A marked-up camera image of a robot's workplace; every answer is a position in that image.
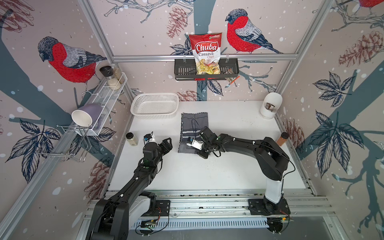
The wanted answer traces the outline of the purple white cup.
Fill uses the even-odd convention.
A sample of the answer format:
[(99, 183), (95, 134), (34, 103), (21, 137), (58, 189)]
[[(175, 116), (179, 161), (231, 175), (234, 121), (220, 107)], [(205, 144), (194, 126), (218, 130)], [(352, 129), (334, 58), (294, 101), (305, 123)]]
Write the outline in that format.
[(98, 120), (102, 110), (103, 107), (98, 104), (87, 104), (74, 110), (71, 117), (76, 125), (87, 128)]

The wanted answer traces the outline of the white plastic mesh basket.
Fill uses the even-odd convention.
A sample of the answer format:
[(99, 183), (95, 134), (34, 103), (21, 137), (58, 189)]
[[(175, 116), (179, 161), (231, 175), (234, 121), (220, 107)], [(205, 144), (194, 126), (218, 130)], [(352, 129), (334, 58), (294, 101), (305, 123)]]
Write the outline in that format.
[(137, 95), (131, 105), (131, 114), (141, 120), (166, 120), (175, 117), (179, 97), (174, 93)]

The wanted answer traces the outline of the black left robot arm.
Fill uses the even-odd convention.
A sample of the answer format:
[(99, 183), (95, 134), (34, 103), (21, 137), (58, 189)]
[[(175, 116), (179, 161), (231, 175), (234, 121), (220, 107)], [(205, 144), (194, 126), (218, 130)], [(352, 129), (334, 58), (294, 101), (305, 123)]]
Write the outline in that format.
[(126, 240), (130, 230), (129, 211), (135, 200), (142, 195), (158, 173), (158, 164), (163, 156), (173, 149), (172, 139), (164, 139), (160, 144), (150, 141), (143, 147), (143, 157), (139, 160), (130, 181), (109, 199), (97, 202), (86, 234), (87, 240)]

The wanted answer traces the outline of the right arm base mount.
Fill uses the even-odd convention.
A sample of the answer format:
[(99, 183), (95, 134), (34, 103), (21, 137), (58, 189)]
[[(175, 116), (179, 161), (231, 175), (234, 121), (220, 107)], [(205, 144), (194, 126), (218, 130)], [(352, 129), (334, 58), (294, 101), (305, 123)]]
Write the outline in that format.
[(282, 197), (277, 204), (263, 199), (248, 199), (248, 209), (251, 215), (254, 216), (270, 216), (270, 215), (290, 215), (291, 210), (288, 206), (287, 200)]

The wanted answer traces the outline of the red Chuba chips bag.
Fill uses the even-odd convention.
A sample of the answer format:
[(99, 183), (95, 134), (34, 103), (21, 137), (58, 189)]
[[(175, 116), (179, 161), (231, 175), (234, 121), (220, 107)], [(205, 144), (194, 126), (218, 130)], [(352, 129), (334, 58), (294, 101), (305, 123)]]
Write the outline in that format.
[(197, 75), (219, 75), (222, 33), (189, 35)]

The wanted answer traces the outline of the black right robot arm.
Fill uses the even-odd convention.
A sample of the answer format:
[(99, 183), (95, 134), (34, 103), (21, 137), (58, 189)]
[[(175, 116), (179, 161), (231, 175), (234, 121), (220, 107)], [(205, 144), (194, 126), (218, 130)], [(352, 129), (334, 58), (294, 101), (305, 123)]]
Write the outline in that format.
[(198, 150), (198, 155), (204, 159), (216, 152), (219, 152), (217, 157), (221, 153), (231, 152), (256, 159), (267, 178), (265, 203), (277, 205), (283, 199), (284, 179), (289, 174), (287, 170), (291, 161), (272, 138), (246, 140), (227, 134), (217, 136), (209, 128), (204, 128), (198, 137), (187, 137), (187, 146)]

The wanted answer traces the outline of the black lid spice jar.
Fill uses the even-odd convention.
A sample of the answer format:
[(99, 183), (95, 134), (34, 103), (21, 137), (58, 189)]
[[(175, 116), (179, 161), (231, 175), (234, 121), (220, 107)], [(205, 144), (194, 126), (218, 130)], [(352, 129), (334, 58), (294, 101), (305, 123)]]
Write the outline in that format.
[(111, 66), (103, 66), (100, 68), (101, 74), (107, 79), (107, 84), (111, 90), (117, 91), (121, 88), (120, 79), (115, 77)]

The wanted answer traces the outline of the small white spice jar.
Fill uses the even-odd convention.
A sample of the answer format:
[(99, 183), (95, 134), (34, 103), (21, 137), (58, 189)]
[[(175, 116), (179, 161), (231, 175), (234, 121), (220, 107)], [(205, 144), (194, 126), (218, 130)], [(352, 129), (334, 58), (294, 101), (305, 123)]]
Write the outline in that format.
[(138, 138), (131, 132), (126, 134), (126, 141), (130, 146), (137, 146), (139, 143)]

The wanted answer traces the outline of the grey plaid pillowcase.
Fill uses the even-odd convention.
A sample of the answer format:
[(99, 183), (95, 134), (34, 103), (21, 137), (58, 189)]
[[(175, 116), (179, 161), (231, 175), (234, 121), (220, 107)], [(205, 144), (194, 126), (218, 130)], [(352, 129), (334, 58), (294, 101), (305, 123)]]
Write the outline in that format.
[(192, 147), (193, 140), (201, 142), (200, 132), (209, 126), (207, 112), (188, 114), (182, 113), (181, 117), (181, 136), (178, 153), (196, 154), (198, 149)]

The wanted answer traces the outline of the glass jar on shelf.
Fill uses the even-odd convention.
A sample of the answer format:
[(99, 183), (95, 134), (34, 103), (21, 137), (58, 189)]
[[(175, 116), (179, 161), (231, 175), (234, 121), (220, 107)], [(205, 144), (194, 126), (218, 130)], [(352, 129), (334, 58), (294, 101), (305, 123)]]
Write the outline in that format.
[(123, 77), (123, 73), (122, 73), (121, 69), (119, 68), (119, 66), (116, 64), (111, 64), (111, 68), (113, 70), (115, 78), (118, 79), (121, 84), (123, 84), (125, 79)]

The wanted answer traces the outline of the white cylindrical container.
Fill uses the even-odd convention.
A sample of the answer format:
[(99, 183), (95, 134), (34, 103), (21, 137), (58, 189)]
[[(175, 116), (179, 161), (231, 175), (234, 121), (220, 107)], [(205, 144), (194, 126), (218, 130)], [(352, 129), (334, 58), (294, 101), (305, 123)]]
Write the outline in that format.
[(273, 119), (281, 107), (283, 97), (278, 93), (269, 93), (266, 95), (260, 108), (260, 116), (265, 119)]

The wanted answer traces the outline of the orange spice jar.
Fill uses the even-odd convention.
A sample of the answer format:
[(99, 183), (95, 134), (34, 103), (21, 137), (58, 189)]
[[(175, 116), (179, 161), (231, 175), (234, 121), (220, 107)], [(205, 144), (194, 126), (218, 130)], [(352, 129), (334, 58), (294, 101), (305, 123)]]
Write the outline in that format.
[(276, 141), (276, 143), (277, 143), (280, 147), (282, 147), (282, 146), (286, 143), (286, 141), (287, 141), (289, 138), (290, 138), (289, 133), (287, 133), (287, 132), (282, 132), (281, 135), (280, 135), (280, 137), (279, 137), (279, 139)]

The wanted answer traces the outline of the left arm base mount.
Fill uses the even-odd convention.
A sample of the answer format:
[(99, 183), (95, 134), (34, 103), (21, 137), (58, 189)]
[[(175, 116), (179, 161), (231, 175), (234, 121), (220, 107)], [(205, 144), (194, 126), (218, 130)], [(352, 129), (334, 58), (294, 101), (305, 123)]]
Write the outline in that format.
[(143, 192), (130, 207), (130, 216), (168, 217), (171, 208), (170, 200), (160, 200), (155, 193)]

